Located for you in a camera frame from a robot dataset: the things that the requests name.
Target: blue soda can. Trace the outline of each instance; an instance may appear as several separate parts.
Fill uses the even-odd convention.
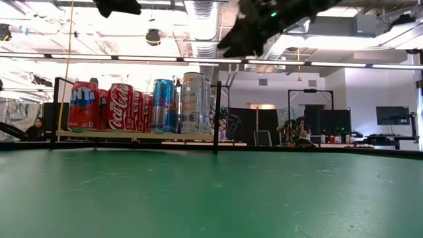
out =
[[[156,79],[153,90],[153,118],[151,128],[157,134],[174,132],[174,85],[168,79]]]

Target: black metal frame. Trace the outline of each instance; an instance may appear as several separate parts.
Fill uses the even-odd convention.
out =
[[[303,92],[303,93],[330,93],[330,105],[332,107],[331,110],[334,110],[334,102],[333,102],[333,91],[332,90],[317,90],[317,89],[288,89],[288,122],[291,121],[291,92]]]
[[[319,148],[319,147],[256,147],[256,146],[219,146],[219,117],[220,117],[220,96],[222,86],[221,81],[217,82],[216,86],[216,107],[215,107],[215,131],[213,135],[213,145],[168,145],[168,144],[152,144],[152,143],[103,143],[98,141],[72,141],[72,142],[57,142],[56,131],[57,114],[59,108],[59,83],[65,81],[62,78],[55,78],[54,85],[54,109],[52,119],[52,137],[50,143],[45,142],[0,142],[0,151],[13,151],[23,149],[80,149],[80,148],[122,148],[122,149],[175,149],[175,150],[192,150],[192,151],[213,151],[217,154],[218,151],[274,151],[274,152],[305,152],[305,153],[355,153],[362,155],[376,155],[385,157],[400,157],[406,159],[423,160],[423,152],[419,151],[398,151],[398,150],[383,150],[383,149],[362,149],[362,148]]]

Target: light fixture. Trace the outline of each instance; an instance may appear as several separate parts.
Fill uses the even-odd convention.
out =
[[[365,67],[365,63],[335,63],[335,62],[311,62],[313,66],[327,67]]]
[[[214,59],[214,58],[184,58],[185,62],[200,63],[241,63],[241,59]]]
[[[67,59],[67,54],[54,54],[52,55],[53,58],[59,58],[59,59]],[[70,55],[70,59],[75,60],[111,60],[112,58],[110,56],[94,56],[94,55]]]
[[[286,60],[259,60],[259,59],[250,59],[249,63],[251,64],[262,64],[262,65],[304,65],[305,62],[301,61],[286,61]]]
[[[423,65],[393,65],[393,64],[374,64],[374,69],[408,69],[408,70],[423,70]]]
[[[119,56],[119,60],[176,61],[175,57]]]
[[[0,53],[0,57],[44,58],[44,54]]]

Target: wooden shelf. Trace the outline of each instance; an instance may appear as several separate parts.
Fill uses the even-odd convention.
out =
[[[82,137],[82,138],[140,138],[140,139],[194,139],[213,140],[212,135],[201,134],[154,134],[141,132],[56,132],[58,136]]]

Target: coca-cola can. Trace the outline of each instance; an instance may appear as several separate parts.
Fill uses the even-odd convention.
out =
[[[151,132],[151,117],[153,115],[153,96],[143,95],[142,132]]]
[[[134,88],[125,83],[114,83],[108,91],[107,120],[112,130],[133,130],[132,97]]]
[[[134,130],[142,132],[143,127],[143,93],[134,91],[132,100],[132,108],[134,111]]]

